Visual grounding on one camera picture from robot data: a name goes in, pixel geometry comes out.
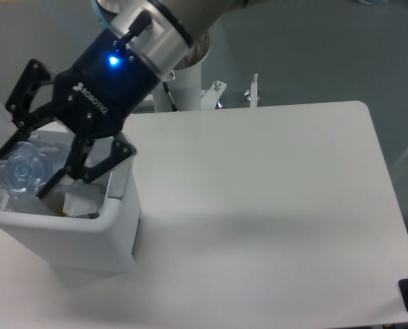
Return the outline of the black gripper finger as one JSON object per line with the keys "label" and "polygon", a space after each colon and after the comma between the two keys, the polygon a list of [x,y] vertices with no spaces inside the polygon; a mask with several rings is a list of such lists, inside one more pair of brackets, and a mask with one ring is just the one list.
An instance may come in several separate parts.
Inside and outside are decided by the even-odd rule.
{"label": "black gripper finger", "polygon": [[56,107],[48,102],[34,111],[30,110],[38,90],[53,84],[57,73],[37,59],[31,59],[23,70],[18,82],[12,90],[5,109],[12,115],[12,123],[16,131],[0,148],[0,160],[14,146],[26,141],[34,130],[51,123],[56,115]]}
{"label": "black gripper finger", "polygon": [[94,182],[135,155],[135,146],[123,133],[107,138],[99,147],[96,147],[95,141],[87,136],[76,134],[65,163],[40,188],[36,196],[40,199],[45,198],[66,175],[87,184]]}

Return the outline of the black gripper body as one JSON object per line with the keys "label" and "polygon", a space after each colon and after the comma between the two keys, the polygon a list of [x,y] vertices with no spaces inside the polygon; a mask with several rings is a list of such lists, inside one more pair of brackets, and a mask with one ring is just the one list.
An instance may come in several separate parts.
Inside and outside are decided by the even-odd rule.
{"label": "black gripper body", "polygon": [[149,12],[143,10],[123,37],[105,29],[70,69],[56,76],[52,99],[73,96],[71,109],[59,110],[57,120],[76,132],[90,112],[91,138],[121,131],[126,118],[160,81],[141,57],[125,46],[151,22]]}

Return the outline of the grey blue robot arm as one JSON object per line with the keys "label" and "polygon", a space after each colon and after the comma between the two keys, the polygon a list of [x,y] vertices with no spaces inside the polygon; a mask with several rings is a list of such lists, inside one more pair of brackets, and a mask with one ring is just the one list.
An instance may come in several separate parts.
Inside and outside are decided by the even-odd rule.
{"label": "grey blue robot arm", "polygon": [[0,186],[42,199],[60,180],[90,183],[136,154],[127,117],[223,14],[248,1],[95,1],[107,27],[67,70],[28,62],[6,110]]}

